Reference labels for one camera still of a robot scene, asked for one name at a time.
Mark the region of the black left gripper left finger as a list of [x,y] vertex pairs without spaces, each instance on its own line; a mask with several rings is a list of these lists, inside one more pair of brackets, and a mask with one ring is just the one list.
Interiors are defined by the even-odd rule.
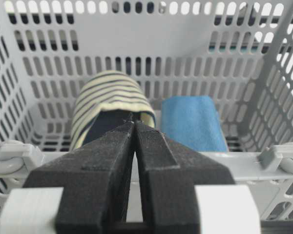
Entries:
[[62,187],[56,232],[102,234],[126,220],[133,161],[133,115],[100,138],[30,172],[24,188]]

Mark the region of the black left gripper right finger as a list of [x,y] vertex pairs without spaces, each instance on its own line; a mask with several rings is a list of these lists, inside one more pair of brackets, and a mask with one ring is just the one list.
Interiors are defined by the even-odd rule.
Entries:
[[141,122],[135,147],[143,220],[155,234],[198,234],[195,185],[232,185],[229,168]]

